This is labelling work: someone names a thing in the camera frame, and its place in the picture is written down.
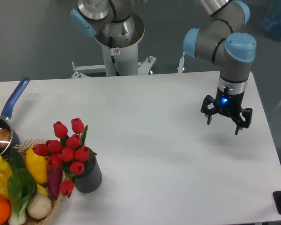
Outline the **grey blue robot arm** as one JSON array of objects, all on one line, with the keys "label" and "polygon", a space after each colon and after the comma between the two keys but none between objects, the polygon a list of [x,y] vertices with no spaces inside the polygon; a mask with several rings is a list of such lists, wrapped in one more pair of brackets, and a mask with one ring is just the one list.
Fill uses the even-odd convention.
[{"label": "grey blue robot arm", "polygon": [[[184,53],[220,67],[216,97],[206,96],[201,112],[208,120],[214,114],[231,118],[236,129],[248,128],[252,109],[241,106],[255,58],[256,40],[242,33],[250,18],[240,0],[203,0],[212,18],[205,29],[190,29],[183,40]],[[107,76],[140,75],[138,44],[144,35],[141,18],[128,0],[80,0],[70,18],[78,30],[101,45]]]}]

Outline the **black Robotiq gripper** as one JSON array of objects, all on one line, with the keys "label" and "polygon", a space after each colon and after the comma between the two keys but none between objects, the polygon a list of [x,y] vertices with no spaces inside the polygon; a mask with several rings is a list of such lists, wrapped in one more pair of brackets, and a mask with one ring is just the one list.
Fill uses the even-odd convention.
[{"label": "black Robotiq gripper", "polygon": [[236,124],[235,135],[239,130],[248,128],[252,119],[252,108],[241,108],[244,92],[236,95],[227,94],[217,88],[216,98],[207,95],[202,103],[201,112],[207,118],[207,124],[209,125],[214,114],[219,113],[221,115],[231,117]]}]

